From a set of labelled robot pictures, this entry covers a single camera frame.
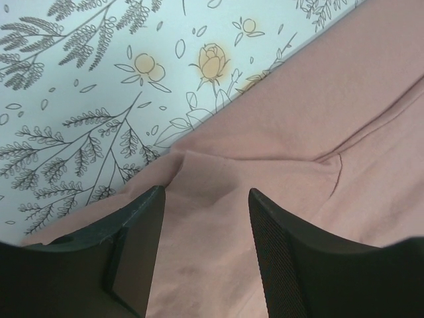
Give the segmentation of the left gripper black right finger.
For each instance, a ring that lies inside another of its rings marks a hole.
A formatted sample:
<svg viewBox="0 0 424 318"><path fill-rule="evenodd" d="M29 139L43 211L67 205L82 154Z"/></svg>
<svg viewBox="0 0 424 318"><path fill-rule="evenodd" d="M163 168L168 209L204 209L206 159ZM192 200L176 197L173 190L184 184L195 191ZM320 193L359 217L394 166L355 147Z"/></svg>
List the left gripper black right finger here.
<svg viewBox="0 0 424 318"><path fill-rule="evenodd" d="M338 237L257 189L250 224L270 317L422 317L423 238L378 248Z"/></svg>

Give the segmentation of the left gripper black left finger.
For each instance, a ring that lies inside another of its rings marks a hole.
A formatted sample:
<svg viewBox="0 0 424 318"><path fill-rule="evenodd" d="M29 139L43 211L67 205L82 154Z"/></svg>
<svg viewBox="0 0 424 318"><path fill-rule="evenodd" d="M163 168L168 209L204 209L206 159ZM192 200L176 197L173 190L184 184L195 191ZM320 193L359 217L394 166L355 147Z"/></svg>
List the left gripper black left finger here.
<svg viewBox="0 0 424 318"><path fill-rule="evenodd" d="M2 317L144 317L165 190L47 245L1 244Z"/></svg>

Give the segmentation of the pink t shirt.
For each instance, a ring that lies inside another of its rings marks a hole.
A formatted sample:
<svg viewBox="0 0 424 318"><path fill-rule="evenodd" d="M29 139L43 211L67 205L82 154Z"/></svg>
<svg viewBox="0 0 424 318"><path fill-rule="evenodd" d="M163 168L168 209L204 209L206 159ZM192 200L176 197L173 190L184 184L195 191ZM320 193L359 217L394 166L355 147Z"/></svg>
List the pink t shirt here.
<svg viewBox="0 0 424 318"><path fill-rule="evenodd" d="M47 244L166 188L149 317L265 317L248 192L340 237L423 234L423 2L365 1Z"/></svg>

